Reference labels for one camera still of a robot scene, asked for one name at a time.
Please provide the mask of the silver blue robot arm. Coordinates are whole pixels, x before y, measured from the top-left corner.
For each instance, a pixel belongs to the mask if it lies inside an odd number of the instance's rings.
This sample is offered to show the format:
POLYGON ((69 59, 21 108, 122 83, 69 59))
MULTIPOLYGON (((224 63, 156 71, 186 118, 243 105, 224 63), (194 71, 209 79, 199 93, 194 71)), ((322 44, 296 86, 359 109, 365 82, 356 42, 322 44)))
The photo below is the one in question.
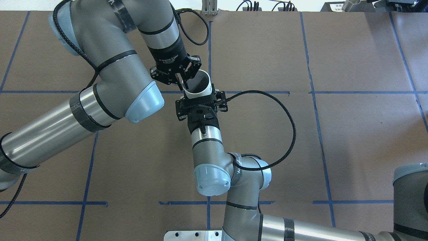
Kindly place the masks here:
POLYGON ((156 81, 178 84, 179 75, 186 81, 201 67, 168 0, 63 0, 49 23, 95 73, 69 100, 1 137, 1 191, 118 119, 137 123, 156 113, 164 105, 156 81))
MULTIPOLYGON (((427 115, 427 90, 416 92, 419 101, 410 91, 316 91, 315 99, 307 91, 269 94, 290 109, 298 137, 290 157, 272 168, 273 180, 261 191, 262 212, 372 234, 393 231, 393 172, 427 162, 419 113, 427 115)), ((272 163, 288 149, 290 123, 274 101, 245 94, 230 108, 220 114, 228 151, 255 152, 272 163)), ((187 204, 168 208, 157 240, 172 230, 221 228, 226 194, 202 198, 185 192, 191 189, 174 189, 174 198, 187 204)))

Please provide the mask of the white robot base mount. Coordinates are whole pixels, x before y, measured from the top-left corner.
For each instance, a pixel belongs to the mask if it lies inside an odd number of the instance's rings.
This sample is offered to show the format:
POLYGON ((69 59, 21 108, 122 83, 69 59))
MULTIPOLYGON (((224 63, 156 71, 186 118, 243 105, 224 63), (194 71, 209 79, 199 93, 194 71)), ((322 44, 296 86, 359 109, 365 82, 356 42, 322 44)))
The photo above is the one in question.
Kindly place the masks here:
POLYGON ((164 241, 221 241, 222 230, 168 231, 164 241))

